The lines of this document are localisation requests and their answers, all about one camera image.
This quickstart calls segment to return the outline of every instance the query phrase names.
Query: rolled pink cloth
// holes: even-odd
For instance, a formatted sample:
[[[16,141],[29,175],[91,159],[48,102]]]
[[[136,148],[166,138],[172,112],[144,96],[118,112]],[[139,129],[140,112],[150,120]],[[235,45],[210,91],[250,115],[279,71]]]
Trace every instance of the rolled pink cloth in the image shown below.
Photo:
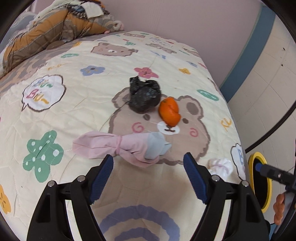
[[[129,163],[138,167],[148,167],[159,161],[145,159],[148,139],[151,133],[134,133],[117,136],[110,133],[91,131],[73,141],[73,152],[89,158],[104,158],[107,154],[120,155]]]

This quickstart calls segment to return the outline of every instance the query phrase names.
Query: black trash bag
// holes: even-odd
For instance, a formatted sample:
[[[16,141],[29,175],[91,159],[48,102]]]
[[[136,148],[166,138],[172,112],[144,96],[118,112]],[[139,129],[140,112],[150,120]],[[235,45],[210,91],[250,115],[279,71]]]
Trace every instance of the black trash bag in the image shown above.
[[[160,102],[161,91],[155,80],[141,81],[139,77],[130,78],[131,110],[136,113],[145,113],[148,109],[157,106]]]

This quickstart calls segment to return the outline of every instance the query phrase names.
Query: silver bolt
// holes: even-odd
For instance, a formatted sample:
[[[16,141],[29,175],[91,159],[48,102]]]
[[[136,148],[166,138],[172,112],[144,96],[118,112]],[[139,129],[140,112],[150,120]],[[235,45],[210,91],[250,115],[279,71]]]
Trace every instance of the silver bolt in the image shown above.
[[[54,181],[49,181],[47,184],[49,187],[53,187],[54,186]]]
[[[77,178],[77,181],[83,182],[85,180],[85,176],[81,175]]]
[[[212,176],[212,180],[215,181],[215,182],[217,182],[217,181],[220,180],[220,177],[218,175],[213,175]]]
[[[249,185],[249,183],[248,183],[247,181],[242,181],[242,185],[243,185],[244,187],[247,187],[247,186]]]

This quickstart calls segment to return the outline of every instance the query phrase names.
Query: yellow rim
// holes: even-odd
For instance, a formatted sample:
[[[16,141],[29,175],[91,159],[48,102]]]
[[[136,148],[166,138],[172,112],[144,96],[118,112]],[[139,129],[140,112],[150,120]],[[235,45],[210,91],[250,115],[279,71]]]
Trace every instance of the yellow rim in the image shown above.
[[[249,158],[248,166],[249,166],[250,179],[251,179],[250,180],[250,185],[251,185],[251,188],[252,188],[254,193],[255,193],[255,189],[254,189],[254,177],[253,177],[253,164],[254,164],[255,159],[258,159],[262,164],[267,164],[267,161],[265,160],[264,156],[260,152],[255,152]],[[272,193],[272,182],[271,182],[271,179],[268,178],[267,179],[267,198],[266,198],[266,201],[265,201],[265,204],[264,204],[263,208],[261,209],[261,211],[263,213],[266,212],[266,210],[268,209],[268,207],[270,205],[271,193]]]

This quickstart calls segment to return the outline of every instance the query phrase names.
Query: floor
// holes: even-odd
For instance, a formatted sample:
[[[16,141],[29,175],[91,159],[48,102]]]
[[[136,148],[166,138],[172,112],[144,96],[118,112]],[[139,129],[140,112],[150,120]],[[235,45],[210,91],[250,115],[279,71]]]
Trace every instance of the floor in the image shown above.
[[[269,131],[296,99],[296,44],[276,17],[270,37],[254,68],[229,101],[243,148]],[[267,163],[293,172],[295,167],[296,111],[267,140],[256,147]],[[265,218],[273,223],[272,205],[284,186],[273,182],[272,200]]]

